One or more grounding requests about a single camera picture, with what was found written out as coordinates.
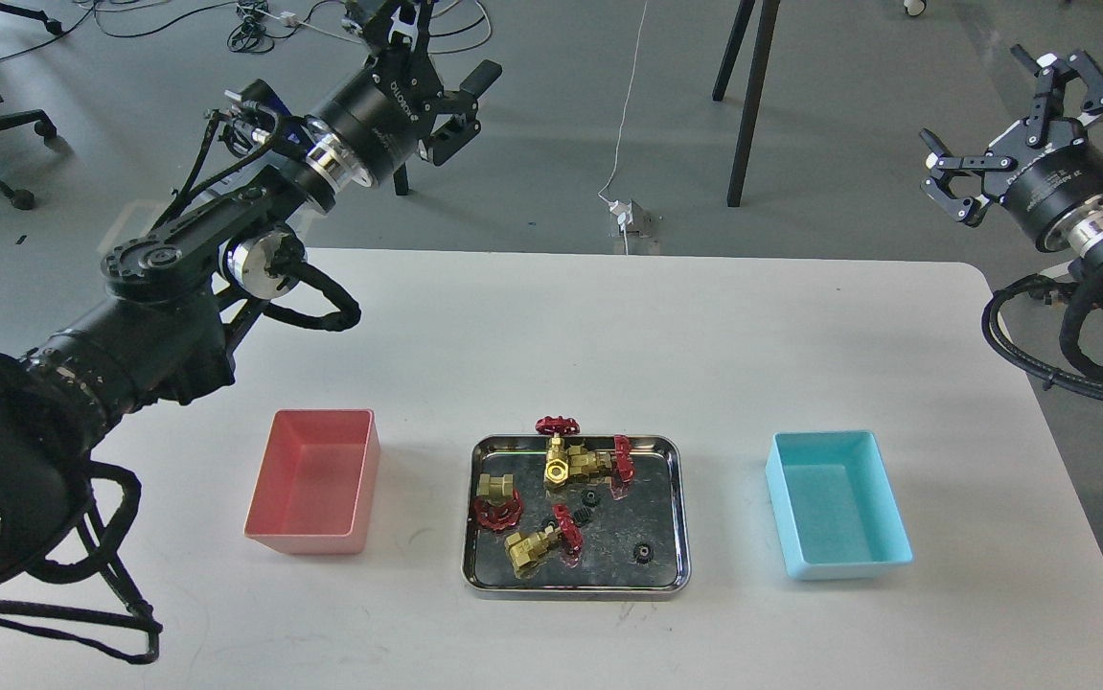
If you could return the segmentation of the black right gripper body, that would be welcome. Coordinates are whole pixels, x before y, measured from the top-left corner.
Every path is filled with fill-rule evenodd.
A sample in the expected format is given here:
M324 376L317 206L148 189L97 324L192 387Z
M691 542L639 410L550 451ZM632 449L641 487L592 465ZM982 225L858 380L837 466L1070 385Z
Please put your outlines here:
M1029 145L1027 123L1014 123L997 139L997 158L1015 169L997 177L997 197L1038 252L1069 247L1056 226L1092 197L1103 200L1103 153L1089 143L1081 123L1049 123Z

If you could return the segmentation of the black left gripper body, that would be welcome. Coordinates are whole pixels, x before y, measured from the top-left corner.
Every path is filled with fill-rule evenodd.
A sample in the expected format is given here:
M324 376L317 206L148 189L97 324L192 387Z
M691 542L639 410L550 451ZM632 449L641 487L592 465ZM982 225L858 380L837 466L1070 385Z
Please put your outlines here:
M375 187L414 154L433 166L445 84L429 57L379 57L309 114L309 168L329 185Z

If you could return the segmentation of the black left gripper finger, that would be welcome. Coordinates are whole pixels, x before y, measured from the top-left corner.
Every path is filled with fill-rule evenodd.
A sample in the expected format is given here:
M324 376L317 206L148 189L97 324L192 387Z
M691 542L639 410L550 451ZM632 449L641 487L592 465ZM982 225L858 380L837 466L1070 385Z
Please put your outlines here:
M437 1L358 1L358 37L370 58L390 51L427 57Z
M471 143L481 131L478 123L478 100L501 78L503 67L489 58L459 84L456 90L438 93L425 110L425 134L420 136L420 157L424 161L441 166L456 152Z

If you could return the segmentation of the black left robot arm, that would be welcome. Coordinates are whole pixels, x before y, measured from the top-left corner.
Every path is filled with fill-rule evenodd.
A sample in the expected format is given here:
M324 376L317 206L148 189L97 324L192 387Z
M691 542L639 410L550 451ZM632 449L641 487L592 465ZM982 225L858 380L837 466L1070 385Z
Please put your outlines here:
M478 134L478 100L501 76L484 60L456 88L429 44L432 1L367 1L354 18L368 58L296 115L254 80L208 114L195 161L215 140L235 162L188 176L143 235L103 255L105 300L38 348L0 354L0 626L82 643L24 619L140 632L153 664L162 626L119 559L141 484L92 459L125 416L191 403L235 380L233 355L259 319L307 331L357 326L349 289L310 263L288 220L333 208L341 188L390 177L406 194L417 154L441 166Z

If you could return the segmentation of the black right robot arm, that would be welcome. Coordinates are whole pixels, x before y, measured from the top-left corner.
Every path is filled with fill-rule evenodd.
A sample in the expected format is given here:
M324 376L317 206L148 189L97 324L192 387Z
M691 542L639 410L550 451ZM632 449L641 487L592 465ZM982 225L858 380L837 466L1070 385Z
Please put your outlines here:
M973 157L950 152L922 130L929 149L922 188L954 222L975 227L997 205L1038 252L1075 254L1064 278L1034 272L995 292L981 328L995 353L1045 388L1103 402L1103 152L1090 137L1103 123L1103 71L1080 48L1034 57L1016 44L1011 56L1034 76L1028 114ZM1003 328L1002 308L1020 294L1064 303L1058 346L1065 367L1021 349Z

